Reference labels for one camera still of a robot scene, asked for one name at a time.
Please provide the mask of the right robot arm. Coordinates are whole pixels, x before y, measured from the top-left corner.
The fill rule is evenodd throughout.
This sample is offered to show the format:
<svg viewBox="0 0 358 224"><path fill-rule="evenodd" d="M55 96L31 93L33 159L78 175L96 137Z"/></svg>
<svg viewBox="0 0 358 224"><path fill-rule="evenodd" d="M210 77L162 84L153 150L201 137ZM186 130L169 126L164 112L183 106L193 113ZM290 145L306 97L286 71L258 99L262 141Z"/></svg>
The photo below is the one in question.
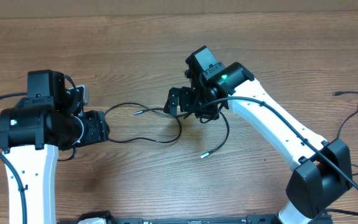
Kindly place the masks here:
<svg viewBox="0 0 358 224"><path fill-rule="evenodd" d="M185 60L189 87L171 88L163 108L199 119L219 118L226 108L251 124L283 157L292 172L286 188L288 203L272 223L313 223L351 189L348 146L328 142L285 111L242 64L225 66L206 46Z"/></svg>

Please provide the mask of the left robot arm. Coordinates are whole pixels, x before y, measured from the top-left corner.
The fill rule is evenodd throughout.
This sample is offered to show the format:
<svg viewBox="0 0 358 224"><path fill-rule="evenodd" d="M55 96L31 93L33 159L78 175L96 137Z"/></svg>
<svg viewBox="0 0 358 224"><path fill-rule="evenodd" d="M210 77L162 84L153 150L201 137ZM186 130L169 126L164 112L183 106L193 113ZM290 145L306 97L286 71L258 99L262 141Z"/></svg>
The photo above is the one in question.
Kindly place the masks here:
<svg viewBox="0 0 358 224"><path fill-rule="evenodd" d="M60 151L105 142L102 111L84 111L83 85L52 70L27 75L27 93L0 114L0 149L7 160L10 223L56 223L55 173Z"/></svg>

